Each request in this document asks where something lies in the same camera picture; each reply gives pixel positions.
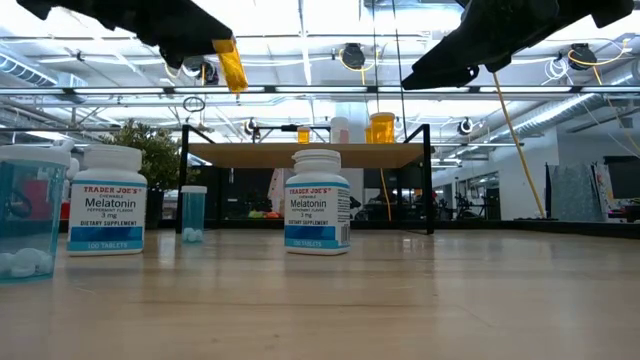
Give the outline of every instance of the white container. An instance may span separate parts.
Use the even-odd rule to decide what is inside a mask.
[[[296,176],[285,185],[285,248],[288,252],[337,255],[349,242],[349,182],[338,175],[340,153],[302,150],[295,153]]]
[[[349,120],[344,117],[334,117],[331,119],[331,143],[349,143]]]
[[[91,145],[71,185],[67,252],[72,256],[136,254],[144,247],[147,179],[140,150]]]

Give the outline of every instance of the potted plant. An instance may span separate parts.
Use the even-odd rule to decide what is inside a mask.
[[[104,137],[103,142],[142,151],[140,174],[147,178],[148,184],[146,226],[157,228],[162,219],[164,193],[177,189],[179,183],[180,146],[171,139],[171,131],[129,120],[112,137]],[[194,175],[193,172],[187,174],[188,178]]]

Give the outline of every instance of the ceiling light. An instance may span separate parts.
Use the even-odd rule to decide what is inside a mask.
[[[27,134],[31,136],[37,136],[39,138],[48,139],[48,140],[67,140],[68,136],[62,135],[56,132],[48,132],[48,131],[27,131]]]
[[[487,144],[476,144],[476,146],[474,146],[475,149],[479,148],[479,147],[514,147],[516,146],[516,144],[505,144],[505,143],[500,143],[500,144],[492,144],[492,143],[487,143]]]
[[[434,143],[434,142],[432,142],[431,146],[436,146],[436,147],[458,147],[458,146],[462,146],[462,144],[460,144],[460,143],[438,143],[438,142]]]
[[[27,89],[0,89],[0,95],[62,95],[64,91],[58,88],[27,88]]]
[[[431,165],[432,169],[453,169],[459,167],[462,167],[462,165]]]
[[[441,163],[441,162],[460,163],[462,162],[462,160],[448,157],[446,159],[431,159],[431,162],[432,163]]]
[[[569,92],[571,87],[569,86],[504,86],[500,87],[500,91],[503,93],[558,93]],[[480,88],[480,92],[498,92],[495,86],[483,86]]]
[[[177,87],[174,89],[177,94],[211,94],[211,93],[219,93],[219,94],[231,94],[231,91],[226,86],[191,86],[191,87]],[[253,86],[248,87],[245,93],[249,92],[264,92],[264,87],[262,86]]]
[[[337,93],[337,92],[367,92],[366,86],[278,86],[276,92],[281,93]]]
[[[464,93],[464,92],[469,92],[469,87],[467,86],[463,86],[463,87],[459,87],[459,88],[454,88],[454,87],[441,87],[441,88],[436,88],[436,89],[422,89],[422,90],[407,90],[406,92],[435,92],[435,93],[439,93],[439,92],[458,92],[458,93]]]
[[[119,88],[77,88],[74,89],[76,94],[164,94],[162,88],[135,88],[135,87],[119,87]]]
[[[582,88],[583,92],[606,92],[606,93],[629,93],[640,92],[640,86],[587,86]]]

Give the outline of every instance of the shelf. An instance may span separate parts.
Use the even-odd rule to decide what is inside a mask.
[[[307,149],[335,150],[343,168],[396,169],[422,157],[422,144],[190,144],[189,152],[224,168],[292,168]]]

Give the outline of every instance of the green plant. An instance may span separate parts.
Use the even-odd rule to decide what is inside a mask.
[[[103,137],[102,140],[105,144],[128,146],[142,151],[140,174],[147,178],[149,188],[178,188],[180,145],[171,139],[171,131],[129,120],[119,132],[112,137]],[[196,175],[197,171],[189,171],[187,182]]]

